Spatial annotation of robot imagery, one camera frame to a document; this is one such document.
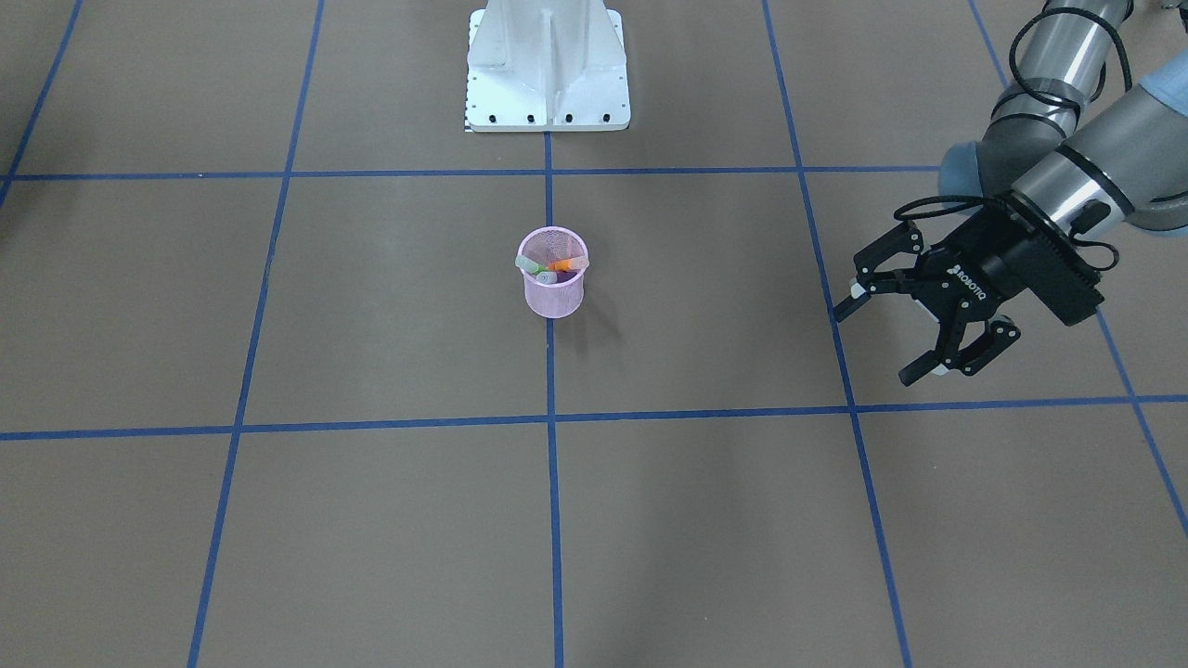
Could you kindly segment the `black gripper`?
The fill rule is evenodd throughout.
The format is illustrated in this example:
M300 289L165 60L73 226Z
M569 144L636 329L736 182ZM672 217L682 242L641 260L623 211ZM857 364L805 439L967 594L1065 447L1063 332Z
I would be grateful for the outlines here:
M973 215L928 250L917 223L895 228L853 257L857 278L849 295L832 309L843 322L876 295L904 294L937 319L933 349L897 372L910 386L928 374L950 371L972 377L1019 342L1020 329L996 313L1009 300L1030 291L1067 326L1091 317L1104 295L1102 271L1083 261L1057 231L1050 229L1012 198L934 198L936 212L916 212L916 220L971 209ZM883 263L909 256L903 267ZM982 330L963 344L969 323Z

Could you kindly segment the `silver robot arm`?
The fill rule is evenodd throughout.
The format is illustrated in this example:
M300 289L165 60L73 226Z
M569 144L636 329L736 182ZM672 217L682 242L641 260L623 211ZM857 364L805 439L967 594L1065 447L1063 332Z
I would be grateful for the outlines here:
M1102 304L1104 267L1086 261L1117 223L1184 234L1184 53L1135 81L1119 27L1130 1L1048 1L1007 53L1010 84L979 141L955 145L939 193L895 210L854 256L834 308L904 294L934 321L933 348L899 371L975 374L1020 339L999 309L1030 292L1074 326Z

